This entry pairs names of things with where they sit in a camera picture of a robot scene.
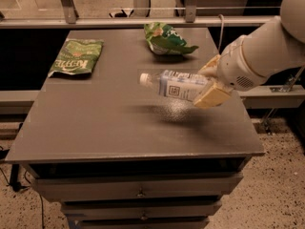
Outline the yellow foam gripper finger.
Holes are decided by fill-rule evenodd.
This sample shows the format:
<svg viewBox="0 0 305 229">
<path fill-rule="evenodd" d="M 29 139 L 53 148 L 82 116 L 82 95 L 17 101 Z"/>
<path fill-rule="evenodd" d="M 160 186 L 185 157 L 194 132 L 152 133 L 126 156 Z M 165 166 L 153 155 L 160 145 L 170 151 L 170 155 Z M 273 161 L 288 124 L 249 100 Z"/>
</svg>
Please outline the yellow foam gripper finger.
<svg viewBox="0 0 305 229">
<path fill-rule="evenodd" d="M 217 65 L 220 59 L 220 55 L 214 56 L 206 65 L 204 65 L 199 71 L 198 74 L 216 77 L 217 76 Z"/>
<path fill-rule="evenodd" d="M 216 107 L 227 101 L 231 97 L 232 91 L 232 87 L 228 87 L 221 82 L 214 82 L 200 92 L 193 100 L 193 104 L 201 109 Z"/>
</svg>

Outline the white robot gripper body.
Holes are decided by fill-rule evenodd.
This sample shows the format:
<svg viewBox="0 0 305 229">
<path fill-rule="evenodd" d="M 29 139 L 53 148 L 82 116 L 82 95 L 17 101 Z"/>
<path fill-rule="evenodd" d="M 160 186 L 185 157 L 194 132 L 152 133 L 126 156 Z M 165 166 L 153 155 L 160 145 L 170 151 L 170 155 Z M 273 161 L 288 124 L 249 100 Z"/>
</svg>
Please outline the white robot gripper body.
<svg viewBox="0 0 305 229">
<path fill-rule="evenodd" d="M 246 92 L 266 82 L 267 78 L 256 73 L 248 64 L 243 52 L 245 35 L 229 44 L 217 63 L 219 81 L 235 90 Z"/>
</svg>

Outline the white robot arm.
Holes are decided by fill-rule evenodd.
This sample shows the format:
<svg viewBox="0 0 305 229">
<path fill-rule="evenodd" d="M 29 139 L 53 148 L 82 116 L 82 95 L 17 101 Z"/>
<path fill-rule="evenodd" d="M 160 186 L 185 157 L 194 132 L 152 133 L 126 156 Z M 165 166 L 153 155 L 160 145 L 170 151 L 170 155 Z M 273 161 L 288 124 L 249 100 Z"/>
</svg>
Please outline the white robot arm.
<svg viewBox="0 0 305 229">
<path fill-rule="evenodd" d="M 282 0 L 280 14 L 248 35 L 241 35 L 199 73 L 209 79 L 193 104 L 207 109 L 246 92 L 272 75 L 305 64 L 305 0 Z"/>
</svg>

